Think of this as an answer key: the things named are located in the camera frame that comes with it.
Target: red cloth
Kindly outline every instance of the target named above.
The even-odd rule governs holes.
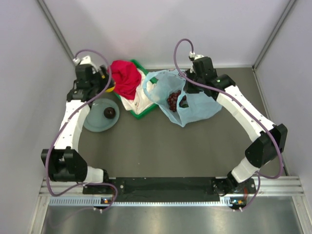
[[[117,60],[112,63],[111,69],[116,82],[114,91],[128,100],[134,100],[142,79],[137,67],[132,62]]]

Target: red grapes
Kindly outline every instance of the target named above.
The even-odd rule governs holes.
[[[167,102],[169,105],[169,110],[176,112],[176,105],[177,105],[177,97],[181,94],[181,90],[178,90],[176,93],[172,93],[167,98]],[[183,105],[183,101],[186,101],[186,96],[182,98],[182,100],[179,103],[179,106],[181,107]]]

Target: light blue plastic bag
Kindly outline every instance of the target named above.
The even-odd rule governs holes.
[[[157,78],[158,82],[152,91],[147,92],[146,84],[153,77]],[[147,98],[153,103],[156,103],[172,123],[176,123],[181,127],[184,127],[190,122],[210,118],[221,110],[222,106],[212,97],[205,95],[204,92],[200,92],[199,94],[186,94],[183,91],[185,82],[185,79],[179,76],[177,70],[149,72],[143,83],[143,90]],[[182,92],[181,95],[178,96],[177,103],[180,103],[183,96],[186,95],[186,102],[189,107],[182,108],[177,105],[176,112],[172,112],[169,110],[167,98],[171,93],[177,92],[178,90]]]

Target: connector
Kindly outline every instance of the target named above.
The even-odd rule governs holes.
[[[195,52],[190,51],[190,54],[189,54],[190,61],[194,61],[195,56],[196,56]]]
[[[73,62],[74,62],[74,64],[75,64],[75,66],[77,66],[78,64],[80,64],[81,59],[79,59],[79,58],[74,58],[74,59],[73,59]]]

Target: dark fruit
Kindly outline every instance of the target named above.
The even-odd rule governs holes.
[[[167,102],[168,102],[168,105],[169,105],[169,110],[173,111],[173,112],[176,112],[176,108],[177,108],[177,97],[181,94],[181,90],[178,90],[176,93],[171,93],[169,95],[169,97],[167,98]],[[183,104],[183,101],[186,100],[186,96],[184,96],[182,98],[182,100],[180,101],[179,103],[179,106],[182,107],[184,104]]]
[[[112,119],[112,118],[115,118],[116,116],[116,111],[113,107],[107,107],[105,110],[104,110],[104,116],[106,118],[109,118],[109,119]]]

